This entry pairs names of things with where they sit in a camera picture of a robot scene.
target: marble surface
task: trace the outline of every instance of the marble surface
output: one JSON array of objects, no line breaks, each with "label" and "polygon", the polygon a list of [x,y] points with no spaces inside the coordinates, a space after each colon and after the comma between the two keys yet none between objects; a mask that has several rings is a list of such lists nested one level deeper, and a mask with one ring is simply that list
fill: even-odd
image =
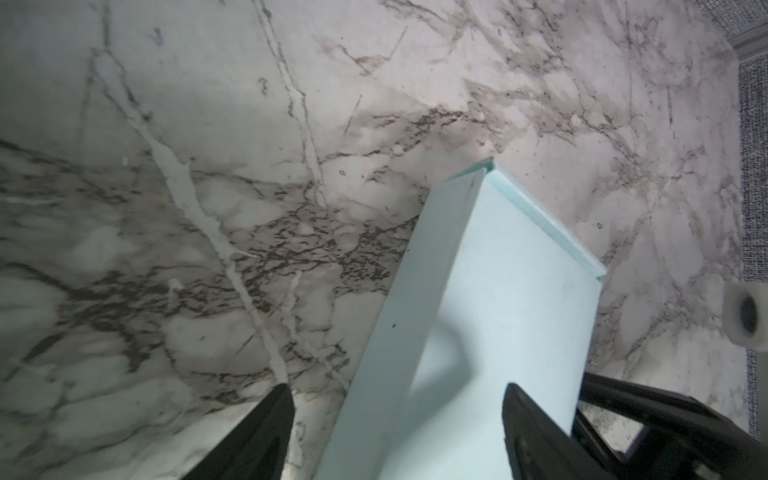
[{"label": "marble surface", "polygon": [[609,267],[588,368],[746,428],[737,63],[693,2],[11,0],[0,34],[9,478],[179,478],[285,381],[309,478],[429,188],[488,156]]}]

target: white cylindrical object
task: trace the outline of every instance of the white cylindrical object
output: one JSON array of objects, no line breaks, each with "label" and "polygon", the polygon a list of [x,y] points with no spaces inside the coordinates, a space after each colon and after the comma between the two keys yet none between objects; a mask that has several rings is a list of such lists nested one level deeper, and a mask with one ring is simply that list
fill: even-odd
[{"label": "white cylindrical object", "polygon": [[768,352],[768,282],[728,283],[722,320],[731,342]]}]

